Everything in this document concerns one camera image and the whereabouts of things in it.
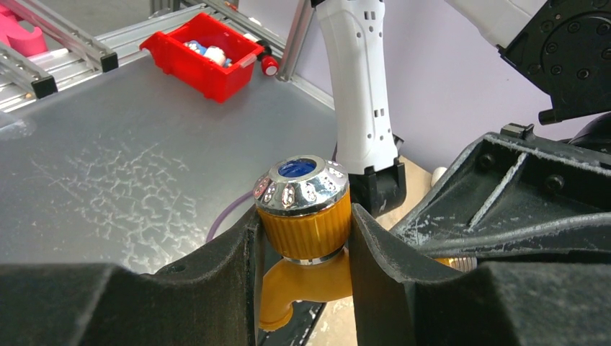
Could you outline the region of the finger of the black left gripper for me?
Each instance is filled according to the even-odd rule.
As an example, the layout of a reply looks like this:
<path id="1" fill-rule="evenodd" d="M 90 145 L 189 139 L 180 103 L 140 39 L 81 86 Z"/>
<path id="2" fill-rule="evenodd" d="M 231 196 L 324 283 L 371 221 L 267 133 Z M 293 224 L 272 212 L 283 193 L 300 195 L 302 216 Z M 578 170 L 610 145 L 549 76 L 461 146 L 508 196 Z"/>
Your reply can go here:
<path id="1" fill-rule="evenodd" d="M 392 228 L 430 257 L 610 252 L 610 142 L 487 133 Z"/>

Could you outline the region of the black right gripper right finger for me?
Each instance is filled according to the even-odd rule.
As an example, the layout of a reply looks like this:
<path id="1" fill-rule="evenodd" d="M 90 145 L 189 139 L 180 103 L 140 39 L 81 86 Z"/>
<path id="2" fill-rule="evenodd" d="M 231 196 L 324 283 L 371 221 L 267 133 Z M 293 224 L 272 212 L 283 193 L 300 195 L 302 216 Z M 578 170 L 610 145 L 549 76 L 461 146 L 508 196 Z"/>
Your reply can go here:
<path id="1" fill-rule="evenodd" d="M 460 272 L 352 206 L 359 345 L 608 345 L 610 257 L 594 252 L 486 261 Z"/>

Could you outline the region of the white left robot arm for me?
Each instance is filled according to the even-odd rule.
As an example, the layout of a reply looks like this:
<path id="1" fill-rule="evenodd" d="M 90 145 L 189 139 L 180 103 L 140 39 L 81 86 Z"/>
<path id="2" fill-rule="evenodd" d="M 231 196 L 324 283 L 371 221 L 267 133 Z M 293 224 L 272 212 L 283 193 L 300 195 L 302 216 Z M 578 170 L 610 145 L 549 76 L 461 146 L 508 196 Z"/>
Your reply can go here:
<path id="1" fill-rule="evenodd" d="M 405 198 L 388 109 L 383 1 L 312 1 L 331 70 L 338 153 L 357 201 Z M 543 125 L 591 115 L 570 141 L 510 123 L 469 145 L 394 234 L 430 257 L 610 252 L 610 3 L 453 1 L 550 97 Z"/>

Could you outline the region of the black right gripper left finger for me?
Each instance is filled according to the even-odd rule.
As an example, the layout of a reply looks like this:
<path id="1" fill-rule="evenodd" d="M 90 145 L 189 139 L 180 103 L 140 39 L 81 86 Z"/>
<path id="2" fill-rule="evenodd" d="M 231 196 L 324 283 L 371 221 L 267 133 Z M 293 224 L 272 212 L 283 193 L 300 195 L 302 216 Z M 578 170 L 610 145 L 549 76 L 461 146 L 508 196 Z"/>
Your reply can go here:
<path id="1" fill-rule="evenodd" d="M 229 230 L 155 274 L 111 263 L 1 266 L 3 345 L 255 345 L 262 224 Z"/>

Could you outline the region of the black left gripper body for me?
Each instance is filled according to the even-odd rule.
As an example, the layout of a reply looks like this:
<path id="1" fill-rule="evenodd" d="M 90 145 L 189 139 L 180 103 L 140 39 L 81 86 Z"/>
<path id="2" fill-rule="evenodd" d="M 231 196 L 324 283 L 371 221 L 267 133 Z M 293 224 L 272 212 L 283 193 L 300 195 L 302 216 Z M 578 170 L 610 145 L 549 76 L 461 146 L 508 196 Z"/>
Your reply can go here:
<path id="1" fill-rule="evenodd" d="M 550 97 L 540 124 L 610 111 L 610 1 L 546 1 L 499 52 Z"/>

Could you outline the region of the orange water faucet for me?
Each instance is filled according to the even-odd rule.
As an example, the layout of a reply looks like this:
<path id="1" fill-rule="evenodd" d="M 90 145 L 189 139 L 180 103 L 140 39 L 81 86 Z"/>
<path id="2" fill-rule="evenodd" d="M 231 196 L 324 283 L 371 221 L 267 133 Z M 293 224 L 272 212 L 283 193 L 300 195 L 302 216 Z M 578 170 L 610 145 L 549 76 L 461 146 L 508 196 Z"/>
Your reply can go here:
<path id="1" fill-rule="evenodd" d="M 280 261 L 263 277 L 259 326 L 284 327 L 297 301 L 352 297 L 358 324 L 409 312 L 409 287 L 465 273 L 458 259 L 418 253 L 351 199 L 347 170 L 314 155 L 284 159 L 255 183 L 254 206 Z"/>

